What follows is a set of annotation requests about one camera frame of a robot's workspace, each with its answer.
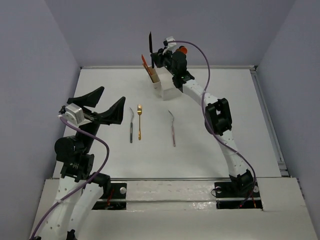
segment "white arm segment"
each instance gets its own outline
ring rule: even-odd
[[[191,97],[201,106],[201,98],[204,92],[203,87],[201,87],[196,80],[189,80],[185,84],[182,85],[183,93]],[[204,106],[206,107],[208,104],[214,104],[218,101],[218,98],[211,95],[210,93],[205,93],[204,95]],[[220,139],[223,143],[230,146],[234,150],[238,150],[236,143],[234,141],[234,137],[232,135],[232,131],[227,130],[223,133],[222,136],[216,134],[215,135],[218,139]],[[225,157],[229,174],[230,176],[237,177],[238,175],[243,175],[247,171],[247,166],[233,151],[226,148],[225,146],[219,144],[222,150],[222,153]]]
[[[84,180],[75,182],[74,178],[68,176],[60,178],[54,203],[59,201],[61,198],[79,187],[84,182]],[[47,219],[45,219],[42,223],[43,227],[39,231],[38,236],[41,237],[41,240],[66,240],[70,216],[80,196],[81,190],[75,192],[66,200],[61,202],[51,212],[49,217],[47,217]]]
[[[68,226],[68,232],[74,230],[75,238],[78,239],[80,230],[97,200],[104,194],[103,187],[96,183],[90,183],[85,189],[76,203]]]
[[[173,36],[169,36],[165,39],[167,42],[170,42],[170,41],[174,41],[174,37]],[[170,42],[168,43],[168,46],[166,46],[166,48],[163,50],[163,54],[165,54],[167,51],[172,51],[175,47],[177,46],[177,43],[176,42]]]

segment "white table surface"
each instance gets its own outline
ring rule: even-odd
[[[206,69],[190,69],[198,83],[205,85]],[[204,127],[201,108],[191,98],[163,101],[151,86],[144,69],[82,69],[74,96],[82,96],[104,86],[95,108],[101,113],[119,98],[126,97],[121,125],[101,125],[97,133],[110,147],[108,163],[102,170],[112,178],[228,178],[228,167],[216,140]],[[280,177],[277,157],[248,69],[212,69],[207,90],[229,101],[232,131],[238,150],[255,169],[257,177]],[[141,132],[138,140],[137,105],[142,105]],[[131,112],[133,143],[129,141]],[[175,117],[176,147],[171,136],[170,110]],[[74,135],[66,128],[64,136]],[[106,156],[105,147],[95,141],[93,171]],[[57,162],[54,178],[60,177],[62,163]]]

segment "gray wall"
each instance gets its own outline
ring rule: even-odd
[[[320,238],[320,1],[297,0],[258,67],[290,173]]]
[[[0,7],[0,239],[26,240],[79,67],[43,0]]]
[[[163,40],[198,44],[211,65],[257,65],[294,0],[46,0],[80,66],[141,65]],[[189,47],[191,65],[204,59]]]

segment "screw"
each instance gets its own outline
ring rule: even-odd
[[[220,186],[216,186],[214,190],[215,190],[215,192],[216,192],[217,194],[222,193]]]
[[[259,192],[259,187],[258,186],[254,186],[253,192],[254,193],[258,193]]]
[[[120,188],[121,194],[126,194],[126,192],[127,192],[127,189],[124,186]]]

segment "fork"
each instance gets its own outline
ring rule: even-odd
[[[140,127],[140,116],[142,114],[142,106],[141,106],[141,104],[138,104],[137,113],[139,115],[139,133],[138,133],[138,138],[139,138],[139,140],[141,140],[141,127]]]
[[[170,111],[169,111],[169,113],[170,113],[171,116],[172,116],[172,120],[171,120],[171,132],[172,132],[173,146],[175,147],[175,146],[176,146],[175,127],[174,127],[175,117],[174,117],[174,115],[173,115]]]

